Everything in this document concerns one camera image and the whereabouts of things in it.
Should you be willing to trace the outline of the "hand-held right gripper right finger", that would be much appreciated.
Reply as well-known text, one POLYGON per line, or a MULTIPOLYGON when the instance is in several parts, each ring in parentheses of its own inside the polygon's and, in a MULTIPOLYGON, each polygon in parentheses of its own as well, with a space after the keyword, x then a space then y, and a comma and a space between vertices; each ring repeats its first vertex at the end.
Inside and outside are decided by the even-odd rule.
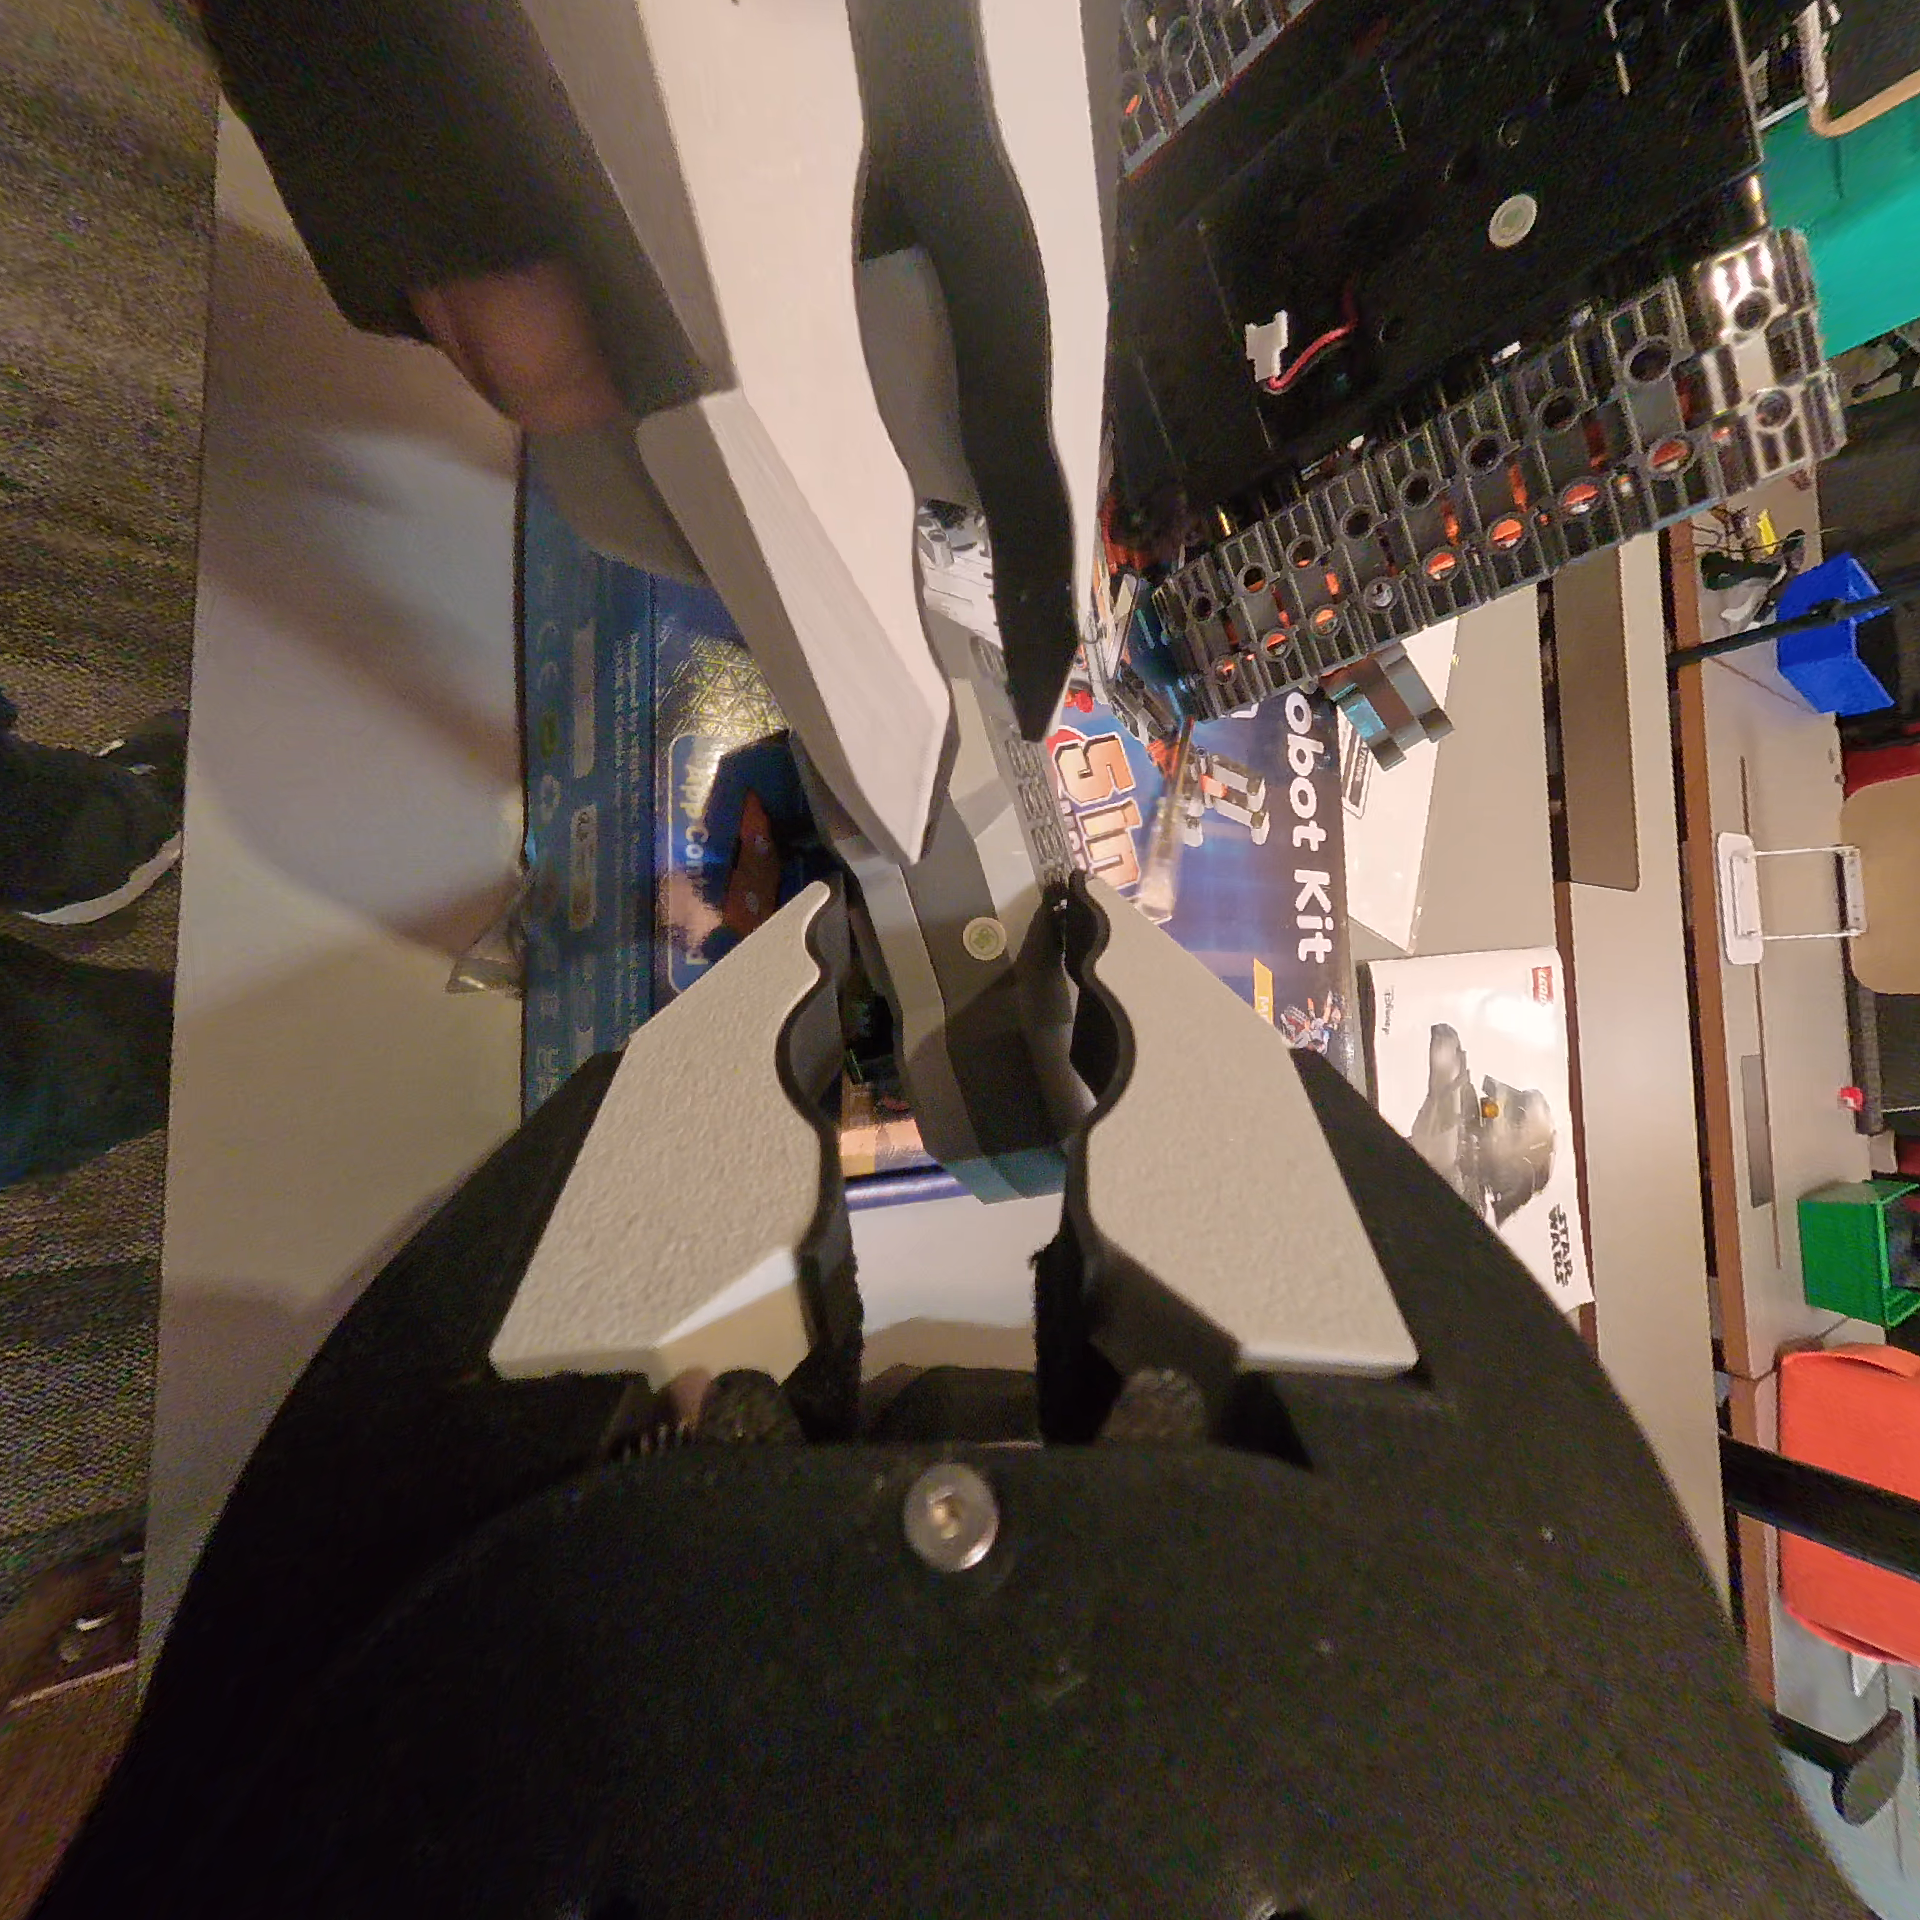
POLYGON ((1038 1257, 1040 1401, 1112 1404, 1135 1374, 1181 1376, 1205 1404, 1240 1381, 1410 1374, 1311 1056, 1105 882, 1069 877, 1053 924, 1090 1108, 1038 1257))

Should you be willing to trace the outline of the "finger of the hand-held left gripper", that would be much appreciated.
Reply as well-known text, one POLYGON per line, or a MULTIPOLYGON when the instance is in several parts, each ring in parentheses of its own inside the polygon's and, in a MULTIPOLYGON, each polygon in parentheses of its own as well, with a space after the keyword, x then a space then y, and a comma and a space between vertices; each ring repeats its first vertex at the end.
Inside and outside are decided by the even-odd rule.
POLYGON ((1097 516, 1115 160, 1090 40, 1083 5, 851 5, 862 340, 917 495, 986 522, 1025 737, 1065 693, 1097 516))
POLYGON ((646 485, 830 790, 910 863, 953 697, 856 321, 848 6, 523 13, 577 132, 581 264, 646 485))

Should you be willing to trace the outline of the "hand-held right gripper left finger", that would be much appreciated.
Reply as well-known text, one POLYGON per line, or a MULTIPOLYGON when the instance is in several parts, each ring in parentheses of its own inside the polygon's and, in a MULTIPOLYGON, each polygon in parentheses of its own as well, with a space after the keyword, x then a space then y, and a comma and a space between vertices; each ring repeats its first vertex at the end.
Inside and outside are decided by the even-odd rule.
POLYGON ((848 911, 810 882, 640 1025, 489 1359, 504 1377, 856 1376, 837 1130, 848 911))

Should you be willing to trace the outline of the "black orange tracked toy robot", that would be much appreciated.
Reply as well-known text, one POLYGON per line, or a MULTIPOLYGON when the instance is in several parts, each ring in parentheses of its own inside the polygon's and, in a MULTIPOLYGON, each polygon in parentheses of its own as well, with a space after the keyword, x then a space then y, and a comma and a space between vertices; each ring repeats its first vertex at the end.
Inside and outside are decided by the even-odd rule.
POLYGON ((1125 5, 1075 679, 1167 761, 1845 442, 1737 5, 1125 5))

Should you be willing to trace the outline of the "person's left hand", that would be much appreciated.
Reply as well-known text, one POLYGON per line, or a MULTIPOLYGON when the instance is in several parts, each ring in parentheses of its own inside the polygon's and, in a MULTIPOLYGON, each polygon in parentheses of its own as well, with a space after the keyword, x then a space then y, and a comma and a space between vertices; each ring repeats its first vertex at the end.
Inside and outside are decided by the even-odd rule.
POLYGON ((626 406, 566 262, 466 276, 408 295, 423 336, 528 436, 571 436, 626 406))

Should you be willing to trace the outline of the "white instruction booklet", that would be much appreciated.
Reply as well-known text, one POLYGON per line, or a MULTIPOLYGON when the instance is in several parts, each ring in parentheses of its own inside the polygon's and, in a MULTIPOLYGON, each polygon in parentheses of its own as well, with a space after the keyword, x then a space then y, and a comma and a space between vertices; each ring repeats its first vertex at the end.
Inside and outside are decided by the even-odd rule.
POLYGON ((1592 1303, 1573 1124, 1568 981, 1552 946, 1365 970, 1375 1108, 1559 1312, 1592 1303))

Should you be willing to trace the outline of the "blue robot kit box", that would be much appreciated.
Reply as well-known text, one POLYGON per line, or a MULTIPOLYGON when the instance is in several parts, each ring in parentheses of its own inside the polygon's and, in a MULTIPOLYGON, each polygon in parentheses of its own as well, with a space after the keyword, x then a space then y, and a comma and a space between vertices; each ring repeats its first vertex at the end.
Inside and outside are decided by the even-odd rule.
MULTIPOLYGON (((609 560, 531 473, 518 498, 526 761, 520 1106, 616 1049, 813 879, 848 872, 799 750, 705 586, 609 560)), ((1357 1071, 1337 719, 1306 689, 1193 727, 1181 772, 1147 610, 1099 630, 1038 744, 1074 872, 1105 882, 1287 1044, 1357 1071)), ((970 1192, 920 1144, 893 1014, 856 954, 839 1141, 855 1192, 970 1192)))

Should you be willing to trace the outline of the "white document stand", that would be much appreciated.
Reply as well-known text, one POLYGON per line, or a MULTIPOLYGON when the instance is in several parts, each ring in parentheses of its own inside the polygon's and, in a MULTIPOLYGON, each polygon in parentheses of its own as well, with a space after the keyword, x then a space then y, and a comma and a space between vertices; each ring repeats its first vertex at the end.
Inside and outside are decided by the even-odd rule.
POLYGON ((1749 832, 1713 833, 1713 890, 1719 948, 1728 964, 1755 968, 1770 944, 1848 944, 1865 934, 1865 863, 1853 844, 1818 847, 1760 847, 1749 832), (1813 858, 1830 870, 1832 925, 1770 927, 1765 914, 1762 869, 1768 862, 1813 858))

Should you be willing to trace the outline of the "green plastic bin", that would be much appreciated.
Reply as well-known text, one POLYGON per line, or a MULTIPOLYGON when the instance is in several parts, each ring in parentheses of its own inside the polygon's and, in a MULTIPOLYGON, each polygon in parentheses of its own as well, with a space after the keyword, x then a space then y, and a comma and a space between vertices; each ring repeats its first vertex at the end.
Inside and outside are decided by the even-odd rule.
POLYGON ((1881 1329, 1918 1312, 1918 1184, 1878 1175, 1794 1204, 1808 1308, 1881 1329))

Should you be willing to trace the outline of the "black stand pole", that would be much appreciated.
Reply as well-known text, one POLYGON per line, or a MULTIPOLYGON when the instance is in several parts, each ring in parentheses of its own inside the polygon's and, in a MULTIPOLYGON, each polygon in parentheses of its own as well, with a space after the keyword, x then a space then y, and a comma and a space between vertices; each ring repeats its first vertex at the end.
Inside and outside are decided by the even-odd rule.
POLYGON ((1870 1568, 1918 1578, 1918 1502, 1813 1462, 1719 1436, 1723 1502, 1742 1517, 1870 1568))

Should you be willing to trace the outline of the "person's black shoe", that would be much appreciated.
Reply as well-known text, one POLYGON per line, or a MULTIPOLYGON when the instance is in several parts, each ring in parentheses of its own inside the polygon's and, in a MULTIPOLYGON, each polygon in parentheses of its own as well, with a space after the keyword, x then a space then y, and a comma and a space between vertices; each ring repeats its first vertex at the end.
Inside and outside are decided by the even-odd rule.
POLYGON ((55 927, 104 920, 178 863, 187 712, 153 714, 97 751, 17 732, 2 702, 2 908, 55 927))

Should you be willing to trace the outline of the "beige board panel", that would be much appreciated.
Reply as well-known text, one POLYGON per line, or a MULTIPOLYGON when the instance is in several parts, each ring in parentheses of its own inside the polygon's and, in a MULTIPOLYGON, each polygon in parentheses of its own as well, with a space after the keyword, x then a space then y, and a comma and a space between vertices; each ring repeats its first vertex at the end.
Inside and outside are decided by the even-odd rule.
POLYGON ((1863 929, 1848 966, 1873 994, 1918 994, 1918 775, 1861 785, 1839 805, 1839 840, 1858 850, 1863 929))

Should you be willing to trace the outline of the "green fabric bag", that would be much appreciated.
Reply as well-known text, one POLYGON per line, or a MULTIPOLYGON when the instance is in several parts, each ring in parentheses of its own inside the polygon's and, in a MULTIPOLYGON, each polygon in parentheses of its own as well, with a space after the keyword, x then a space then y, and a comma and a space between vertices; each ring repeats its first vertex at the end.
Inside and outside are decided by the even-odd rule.
POLYGON ((1823 137, 1795 112, 1762 137, 1770 222, 1806 236, 1827 356, 1918 317, 1918 101, 1823 137))

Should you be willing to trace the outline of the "blue plastic bin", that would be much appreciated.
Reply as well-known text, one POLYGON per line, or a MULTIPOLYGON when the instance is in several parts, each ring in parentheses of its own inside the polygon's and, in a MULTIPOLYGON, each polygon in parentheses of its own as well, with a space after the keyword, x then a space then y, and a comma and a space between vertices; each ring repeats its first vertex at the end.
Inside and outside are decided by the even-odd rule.
POLYGON ((1773 645, 1776 668, 1813 711, 1858 718, 1893 705, 1890 668, 1878 672, 1865 657, 1863 632, 1881 615, 1855 610, 1878 593, 1870 572, 1845 550, 1784 585, 1777 624, 1791 630, 1773 645))

